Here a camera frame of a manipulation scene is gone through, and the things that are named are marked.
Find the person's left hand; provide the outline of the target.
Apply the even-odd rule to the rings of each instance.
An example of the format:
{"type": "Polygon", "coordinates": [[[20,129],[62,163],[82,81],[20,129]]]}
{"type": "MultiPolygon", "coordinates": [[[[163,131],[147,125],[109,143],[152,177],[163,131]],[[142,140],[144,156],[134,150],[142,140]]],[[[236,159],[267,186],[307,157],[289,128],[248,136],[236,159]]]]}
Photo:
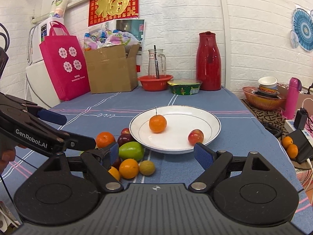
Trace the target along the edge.
{"type": "Polygon", "coordinates": [[[10,162],[13,162],[16,157],[16,149],[15,147],[12,149],[3,150],[1,152],[0,159],[0,174],[2,174],[5,168],[8,166],[10,162]]]}

